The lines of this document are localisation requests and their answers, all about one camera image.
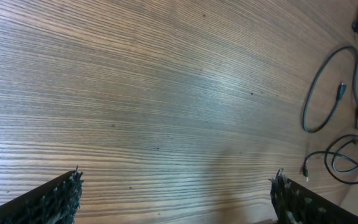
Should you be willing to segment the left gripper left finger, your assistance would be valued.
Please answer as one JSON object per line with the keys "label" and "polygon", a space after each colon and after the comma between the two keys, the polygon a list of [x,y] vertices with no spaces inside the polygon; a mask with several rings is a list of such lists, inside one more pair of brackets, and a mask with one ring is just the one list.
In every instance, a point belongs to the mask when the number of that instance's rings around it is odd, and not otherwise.
{"label": "left gripper left finger", "polygon": [[80,207],[82,172],[71,170],[0,206],[0,224],[72,224]]}

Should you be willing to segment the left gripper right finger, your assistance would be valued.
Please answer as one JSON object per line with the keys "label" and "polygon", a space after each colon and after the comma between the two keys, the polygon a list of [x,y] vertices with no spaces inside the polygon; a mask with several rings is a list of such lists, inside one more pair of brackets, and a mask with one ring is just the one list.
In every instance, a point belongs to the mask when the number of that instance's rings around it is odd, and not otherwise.
{"label": "left gripper right finger", "polygon": [[279,224],[358,224],[358,216],[289,179],[279,169],[270,181]]}

